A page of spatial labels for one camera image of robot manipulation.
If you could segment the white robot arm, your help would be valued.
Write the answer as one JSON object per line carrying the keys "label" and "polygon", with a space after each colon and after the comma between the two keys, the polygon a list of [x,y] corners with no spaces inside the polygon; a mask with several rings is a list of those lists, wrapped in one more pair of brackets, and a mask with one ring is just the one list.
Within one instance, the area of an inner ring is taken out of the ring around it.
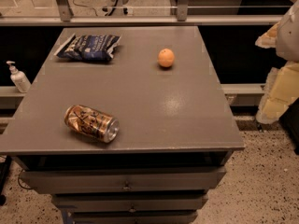
{"label": "white robot arm", "polygon": [[286,61],[282,68],[270,70],[258,106],[256,120],[272,124],[299,98],[299,0],[280,22],[258,37],[255,45],[274,48],[276,55]]}

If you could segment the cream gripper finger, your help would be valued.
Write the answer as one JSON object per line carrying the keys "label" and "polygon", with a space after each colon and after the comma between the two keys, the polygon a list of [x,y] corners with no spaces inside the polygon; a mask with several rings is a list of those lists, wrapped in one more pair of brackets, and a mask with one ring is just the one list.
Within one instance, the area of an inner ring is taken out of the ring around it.
{"label": "cream gripper finger", "polygon": [[273,67],[263,90],[256,120],[261,124],[272,124],[299,98],[299,63],[286,62],[280,69]]}
{"label": "cream gripper finger", "polygon": [[259,36],[255,41],[255,45],[263,49],[274,48],[277,43],[278,26],[279,23],[277,22],[267,32]]}

